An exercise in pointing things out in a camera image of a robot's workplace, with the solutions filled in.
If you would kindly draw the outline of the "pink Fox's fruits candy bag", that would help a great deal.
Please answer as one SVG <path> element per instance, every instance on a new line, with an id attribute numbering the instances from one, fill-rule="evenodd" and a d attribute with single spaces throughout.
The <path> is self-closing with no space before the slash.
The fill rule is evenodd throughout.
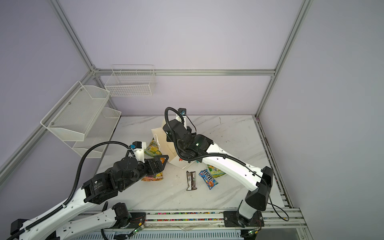
<path id="1" fill-rule="evenodd" d="M 161 181 L 163 179 L 164 179 L 163 173 L 158 173 L 156 175 L 146 176 L 146 177 L 142 178 L 141 181 L 143 181 L 143 182 L 153 182 L 153 181 Z"/>

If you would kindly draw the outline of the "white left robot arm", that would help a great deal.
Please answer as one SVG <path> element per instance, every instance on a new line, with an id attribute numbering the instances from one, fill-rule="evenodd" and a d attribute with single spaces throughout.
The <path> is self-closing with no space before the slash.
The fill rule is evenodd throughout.
<path id="1" fill-rule="evenodd" d="M 148 175 L 162 172 L 169 156 L 155 156 L 152 159 L 138 161 L 134 157 L 125 157 L 105 172 L 86 181 L 76 188 L 62 203 L 30 220 L 16 220 L 11 224 L 10 240 L 44 240 L 64 226 L 71 219 L 112 199 L 136 182 Z"/>

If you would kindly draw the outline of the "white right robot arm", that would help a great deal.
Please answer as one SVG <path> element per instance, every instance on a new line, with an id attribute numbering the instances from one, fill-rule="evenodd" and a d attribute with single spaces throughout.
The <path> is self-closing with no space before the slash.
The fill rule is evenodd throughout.
<path id="1" fill-rule="evenodd" d="M 248 193 L 235 214 L 235 225 L 245 228 L 259 220 L 256 213 L 266 210 L 273 186 L 274 171 L 270 167 L 261 169 L 241 161 L 208 137 L 192 134 L 184 121 L 166 122 L 163 131 L 183 161 L 198 161 L 219 168 L 246 187 Z"/>

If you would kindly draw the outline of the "white flowered paper bag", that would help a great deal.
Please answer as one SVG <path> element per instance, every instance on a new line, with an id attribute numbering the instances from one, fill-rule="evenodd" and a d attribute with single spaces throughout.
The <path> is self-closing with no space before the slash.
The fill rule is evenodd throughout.
<path id="1" fill-rule="evenodd" d="M 187 161 L 183 161 L 176 153 L 176 149 L 172 142 L 167 141 L 167 135 L 163 130 L 166 122 L 163 119 L 161 127 L 156 129 L 151 129 L 153 137 L 158 144 L 159 150 L 163 155 L 168 155 L 169 160 L 168 163 L 178 167 L 180 169 L 186 170 L 190 166 L 193 166 L 195 163 L 188 163 Z"/>

